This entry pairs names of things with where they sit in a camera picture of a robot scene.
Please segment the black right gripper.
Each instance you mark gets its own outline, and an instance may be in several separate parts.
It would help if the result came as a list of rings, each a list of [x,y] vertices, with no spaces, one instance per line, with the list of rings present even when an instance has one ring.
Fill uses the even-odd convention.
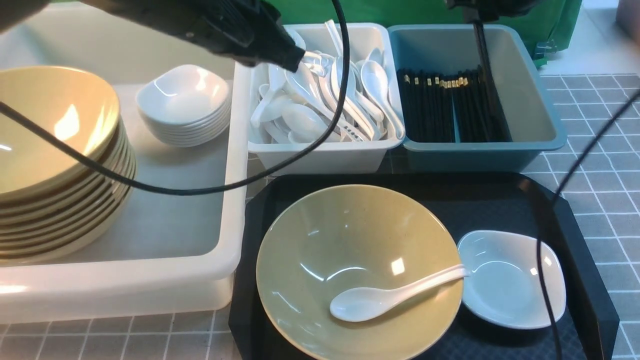
[[[446,0],[445,6],[449,10],[461,8],[466,23],[490,23],[525,16],[540,3],[541,0]]]

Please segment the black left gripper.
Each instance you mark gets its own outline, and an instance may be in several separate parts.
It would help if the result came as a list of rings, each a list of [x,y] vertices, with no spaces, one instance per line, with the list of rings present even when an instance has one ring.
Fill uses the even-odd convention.
[[[280,23],[280,12],[263,0],[194,0],[198,16],[190,41],[209,52],[254,68],[272,64],[296,72],[305,51]]]

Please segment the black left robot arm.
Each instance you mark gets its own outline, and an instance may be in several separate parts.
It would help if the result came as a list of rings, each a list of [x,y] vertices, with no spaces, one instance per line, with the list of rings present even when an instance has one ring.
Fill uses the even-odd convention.
[[[295,72],[306,51],[264,0],[86,0],[85,5],[254,68]]]

